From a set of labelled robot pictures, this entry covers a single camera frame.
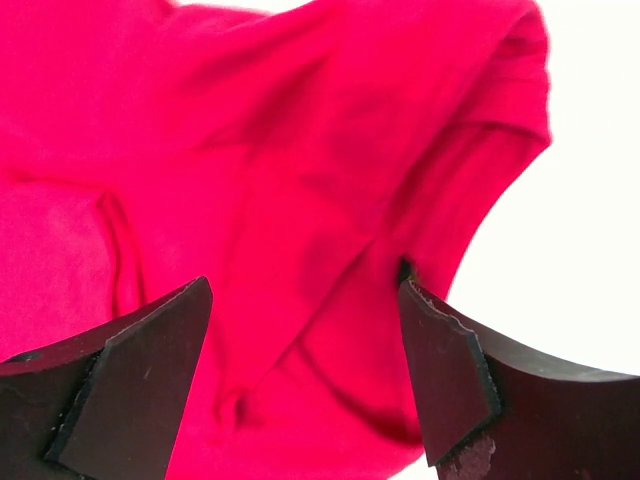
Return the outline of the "bright red t shirt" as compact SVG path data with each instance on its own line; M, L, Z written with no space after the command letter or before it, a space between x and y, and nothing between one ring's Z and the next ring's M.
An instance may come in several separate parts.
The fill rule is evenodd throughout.
M387 479L396 278L445 297L550 143L532 1L1 5L1 354L214 293L171 479Z

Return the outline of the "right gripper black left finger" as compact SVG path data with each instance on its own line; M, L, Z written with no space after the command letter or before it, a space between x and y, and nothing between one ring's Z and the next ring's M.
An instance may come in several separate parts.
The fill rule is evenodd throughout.
M164 478L212 303L200 277L2 362L2 478Z

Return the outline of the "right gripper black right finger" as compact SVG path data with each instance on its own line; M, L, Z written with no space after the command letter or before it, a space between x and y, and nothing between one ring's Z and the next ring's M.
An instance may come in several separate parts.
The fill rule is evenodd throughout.
M635 479L639 380L528 347L418 283L401 330L429 466L441 479Z

